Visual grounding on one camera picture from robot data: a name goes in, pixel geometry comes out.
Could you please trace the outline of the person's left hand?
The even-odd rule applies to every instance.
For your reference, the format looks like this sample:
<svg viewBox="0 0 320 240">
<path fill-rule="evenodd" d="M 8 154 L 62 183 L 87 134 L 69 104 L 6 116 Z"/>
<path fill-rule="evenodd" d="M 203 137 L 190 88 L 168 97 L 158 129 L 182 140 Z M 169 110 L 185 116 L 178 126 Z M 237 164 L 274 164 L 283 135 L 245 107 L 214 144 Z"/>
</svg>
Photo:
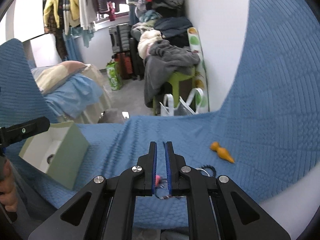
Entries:
<svg viewBox="0 0 320 240">
<path fill-rule="evenodd" d="M 16 212 L 18 206 L 18 198 L 15 186 L 15 178 L 12 171 L 12 166 L 9 160 L 4 164 L 3 168 L 4 179 L 0 183 L 1 204 L 8 212 Z"/>
</svg>

